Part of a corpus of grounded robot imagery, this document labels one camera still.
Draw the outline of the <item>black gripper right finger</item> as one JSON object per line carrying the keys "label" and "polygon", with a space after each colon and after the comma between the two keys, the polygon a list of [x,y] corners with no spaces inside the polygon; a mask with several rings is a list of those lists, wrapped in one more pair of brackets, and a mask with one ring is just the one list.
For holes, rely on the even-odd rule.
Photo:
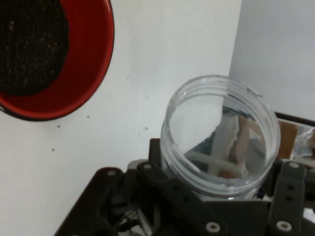
{"label": "black gripper right finger", "polygon": [[288,159],[276,159],[264,181],[271,198],[267,236],[313,236],[315,223],[303,216],[315,209],[315,171]]}

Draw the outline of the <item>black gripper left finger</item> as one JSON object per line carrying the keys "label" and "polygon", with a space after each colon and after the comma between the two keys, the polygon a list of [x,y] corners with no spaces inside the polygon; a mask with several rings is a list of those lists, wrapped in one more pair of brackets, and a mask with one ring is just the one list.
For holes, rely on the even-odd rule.
{"label": "black gripper left finger", "polygon": [[226,222],[160,166],[159,139],[127,171],[99,169],[62,222],[59,236],[225,236]]}

